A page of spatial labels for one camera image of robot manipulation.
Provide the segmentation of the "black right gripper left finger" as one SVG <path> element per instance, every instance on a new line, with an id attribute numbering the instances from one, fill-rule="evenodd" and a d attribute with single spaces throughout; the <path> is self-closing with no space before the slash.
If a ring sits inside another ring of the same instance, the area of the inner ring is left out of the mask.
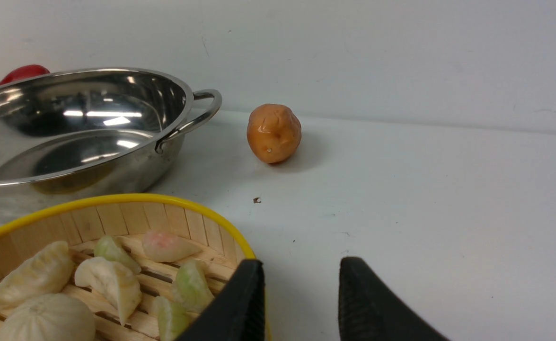
<path id="1" fill-rule="evenodd" d="M 179 341 L 264 341 L 265 274 L 257 259 L 243 260 L 230 281 Z"/>

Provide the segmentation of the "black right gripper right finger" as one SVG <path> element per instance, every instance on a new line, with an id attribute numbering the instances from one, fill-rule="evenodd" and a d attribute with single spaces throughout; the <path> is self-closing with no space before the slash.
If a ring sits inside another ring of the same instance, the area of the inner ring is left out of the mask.
<path id="1" fill-rule="evenodd" d="M 340 262 L 338 325 L 342 341 L 446 341 L 360 257 Z"/>

